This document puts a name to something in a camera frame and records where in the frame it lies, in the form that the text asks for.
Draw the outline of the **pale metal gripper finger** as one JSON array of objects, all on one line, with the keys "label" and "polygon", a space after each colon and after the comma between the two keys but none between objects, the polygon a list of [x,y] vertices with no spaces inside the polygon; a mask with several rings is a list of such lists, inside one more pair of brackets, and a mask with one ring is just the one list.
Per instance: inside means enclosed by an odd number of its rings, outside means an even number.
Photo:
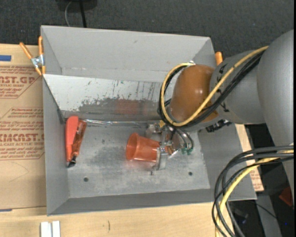
[{"label": "pale metal gripper finger", "polygon": [[168,160],[168,151],[166,147],[159,147],[157,148],[157,155],[156,155],[156,170],[162,170],[166,168]]}]

